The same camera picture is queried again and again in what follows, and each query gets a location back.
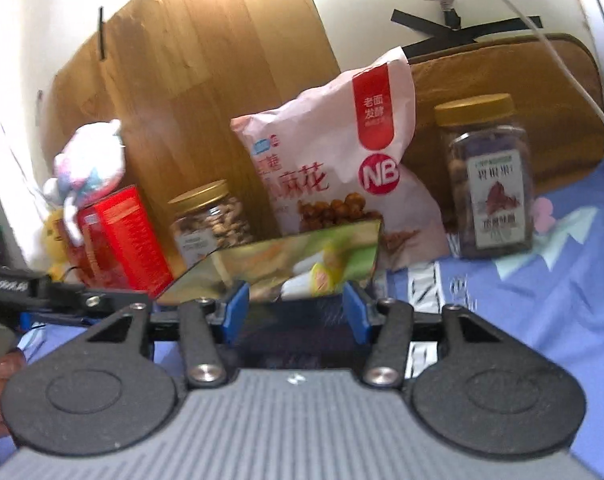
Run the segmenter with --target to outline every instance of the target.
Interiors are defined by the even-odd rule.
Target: yellow plush toy
[[[44,222],[42,230],[42,243],[46,254],[51,258],[53,265],[48,269],[48,274],[54,282],[62,282],[66,277],[70,263],[66,257],[64,242],[57,229],[57,221],[62,219],[63,209],[53,211]]]

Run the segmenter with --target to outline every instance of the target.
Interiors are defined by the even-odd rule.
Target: black tape
[[[539,16],[529,16],[529,18],[535,23],[536,27],[543,27]],[[472,27],[460,28],[460,30],[453,30],[445,25],[425,20],[424,18],[402,12],[402,10],[398,9],[393,11],[391,21],[431,36],[428,40],[418,41],[418,43],[403,47],[404,53],[408,58],[432,54],[433,52],[446,50],[447,48],[473,44],[476,43],[477,38],[489,34],[528,29],[527,25],[521,19],[511,18],[510,20],[482,23],[480,25],[473,25]]]
[[[98,48],[99,60],[104,61],[106,59],[106,43],[104,42],[104,7],[99,7]]]

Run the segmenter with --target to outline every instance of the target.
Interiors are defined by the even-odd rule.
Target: plush toy
[[[46,254],[53,265],[48,269],[48,274],[54,282],[62,282],[70,269],[66,251],[64,250],[64,242],[57,229],[57,222],[62,219],[62,209],[53,211],[46,221],[42,229],[42,244],[46,250]]]
[[[113,119],[78,128],[55,157],[54,178],[44,184],[47,199],[63,206],[64,227],[76,247],[83,244],[75,219],[78,209],[108,195],[124,175],[120,127],[120,121]]]

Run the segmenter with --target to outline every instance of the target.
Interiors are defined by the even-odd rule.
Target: white cable
[[[591,95],[584,89],[584,87],[580,84],[580,82],[571,73],[571,71],[569,70],[569,67],[567,67],[567,65],[564,63],[564,61],[562,60],[560,55],[557,53],[557,50],[551,44],[551,42],[548,41],[548,39],[544,35],[544,33],[539,28],[536,27],[536,24],[533,23],[533,21],[531,21],[531,19],[528,16],[526,16],[514,4],[512,4],[510,0],[502,0],[502,2],[507,7],[509,7],[509,9],[511,9],[513,12],[515,12],[515,14],[517,14],[517,16],[527,25],[527,27],[530,28],[531,31],[533,31],[533,33],[538,37],[538,40],[540,40],[544,44],[544,46],[548,50],[548,53],[551,55],[551,58],[553,58],[553,60],[556,62],[556,65],[558,66],[558,68],[560,70],[562,70],[562,72],[564,73],[566,78],[569,80],[569,82],[571,83],[573,88],[575,88],[579,92],[579,94],[585,99],[586,102],[588,102],[588,104],[591,106],[591,108],[593,108],[593,111],[598,115],[600,120],[604,123],[604,112],[602,111],[600,106],[597,104],[597,102],[595,102],[593,97],[591,97]]]

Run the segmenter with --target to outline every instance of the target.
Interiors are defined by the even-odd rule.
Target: dried fruit jar
[[[510,94],[435,107],[442,129],[462,258],[531,248],[534,196],[527,133]]]
[[[198,187],[169,202],[173,236],[187,267],[216,249],[253,241],[242,203],[230,196],[225,180]]]

